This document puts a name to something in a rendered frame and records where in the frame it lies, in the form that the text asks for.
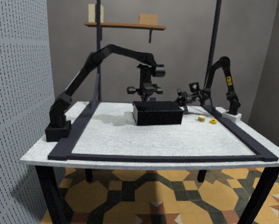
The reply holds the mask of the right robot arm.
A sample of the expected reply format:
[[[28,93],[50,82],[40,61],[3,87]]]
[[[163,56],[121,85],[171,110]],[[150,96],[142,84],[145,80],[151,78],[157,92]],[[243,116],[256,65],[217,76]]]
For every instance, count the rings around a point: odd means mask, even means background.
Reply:
[[[127,49],[125,47],[120,47],[115,44],[108,44],[107,46],[100,49],[99,51],[91,52],[89,54],[83,68],[72,80],[72,83],[69,84],[69,86],[64,92],[62,92],[55,98],[54,104],[51,106],[49,111],[49,116],[51,121],[50,128],[65,127],[67,123],[67,118],[64,110],[67,110],[69,105],[71,105],[72,99],[70,98],[73,96],[75,91],[79,88],[81,83],[86,79],[88,74],[92,70],[97,68],[103,62],[103,59],[107,58],[110,54],[112,54],[112,52],[115,54],[120,54],[122,56],[128,56],[134,58],[135,60],[141,63],[147,64],[147,65],[139,64],[136,67],[136,68],[140,68],[140,77],[151,78],[151,75],[153,77],[165,76],[166,71],[164,65],[163,64],[157,65],[152,53],[134,51],[131,49]],[[148,65],[152,67],[148,67]],[[158,67],[153,67],[153,66],[158,66]],[[150,75],[150,73],[152,74]],[[148,83],[142,81],[141,90],[143,90],[144,94],[153,94],[154,91],[157,91],[157,84],[152,84],[152,81],[149,81]]]

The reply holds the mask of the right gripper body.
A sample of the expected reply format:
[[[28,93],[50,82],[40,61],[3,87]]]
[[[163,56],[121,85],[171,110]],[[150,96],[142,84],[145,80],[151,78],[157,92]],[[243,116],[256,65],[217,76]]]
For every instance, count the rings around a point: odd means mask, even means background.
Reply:
[[[128,89],[127,93],[135,94],[136,92],[138,92],[139,95],[143,95],[143,90],[141,90],[142,81],[145,81],[146,83],[148,83],[149,81],[151,81],[151,78],[141,77],[140,82],[139,82],[139,88],[136,88],[136,91],[135,91],[135,87],[127,87],[127,89]],[[154,92],[156,92],[156,94],[163,94],[163,89],[160,87],[157,87],[157,91],[154,91]]]

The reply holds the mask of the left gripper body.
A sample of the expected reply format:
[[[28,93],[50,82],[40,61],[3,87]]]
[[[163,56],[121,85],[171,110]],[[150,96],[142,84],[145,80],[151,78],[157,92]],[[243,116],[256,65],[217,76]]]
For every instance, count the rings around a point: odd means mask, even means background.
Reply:
[[[191,98],[191,100],[188,101],[188,102],[184,102],[184,99],[182,98],[182,94],[181,94],[182,90],[180,88],[178,88],[177,91],[178,91],[177,93],[178,93],[179,99],[181,101],[182,107],[184,108],[184,114],[187,114],[188,113],[188,108],[187,108],[186,104],[189,104],[189,103],[192,104],[193,97],[192,97],[192,95],[189,94],[190,95],[189,98]]]

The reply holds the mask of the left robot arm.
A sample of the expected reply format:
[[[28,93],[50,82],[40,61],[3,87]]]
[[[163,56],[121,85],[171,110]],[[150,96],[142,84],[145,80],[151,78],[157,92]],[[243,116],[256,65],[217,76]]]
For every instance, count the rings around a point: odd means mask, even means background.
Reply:
[[[224,71],[225,80],[227,79],[226,83],[227,83],[227,88],[228,88],[228,93],[226,93],[226,96],[227,96],[227,100],[230,101],[230,103],[231,103],[230,108],[227,113],[230,115],[236,116],[236,115],[238,115],[237,110],[238,110],[238,108],[240,108],[241,104],[239,103],[239,99],[234,90],[234,85],[232,82],[232,76],[230,73],[230,58],[227,56],[224,56],[224,57],[222,56],[214,64],[209,67],[207,81],[206,81],[206,84],[205,84],[205,87],[203,90],[200,89],[199,82],[189,84],[190,91],[193,93],[193,94],[191,94],[193,97],[193,102],[199,101],[200,103],[202,103],[202,101],[203,101],[202,98],[204,100],[210,99],[211,86],[212,86],[212,81],[214,79],[215,71],[217,69],[223,67],[222,69]],[[199,92],[200,92],[200,95],[199,95]],[[189,94],[187,94],[186,92],[182,92],[181,94],[182,94],[182,98],[184,99],[184,102],[190,101],[191,98],[189,98],[189,96],[190,96]],[[202,98],[201,98],[201,96],[202,96]]]

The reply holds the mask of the yellow roll of tape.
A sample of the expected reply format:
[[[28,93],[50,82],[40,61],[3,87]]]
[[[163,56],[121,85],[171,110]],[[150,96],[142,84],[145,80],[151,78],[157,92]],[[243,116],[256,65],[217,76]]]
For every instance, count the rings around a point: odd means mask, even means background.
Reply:
[[[210,123],[211,123],[211,124],[216,124],[216,123],[217,123],[217,121],[216,121],[216,120],[211,119],[211,120],[210,120]]]

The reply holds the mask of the tan round tin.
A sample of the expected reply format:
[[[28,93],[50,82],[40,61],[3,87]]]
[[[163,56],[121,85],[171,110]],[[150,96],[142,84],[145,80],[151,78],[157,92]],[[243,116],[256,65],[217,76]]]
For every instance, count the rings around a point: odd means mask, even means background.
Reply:
[[[203,115],[198,115],[198,121],[199,121],[199,122],[204,122],[204,121],[205,121],[205,116],[203,116]]]

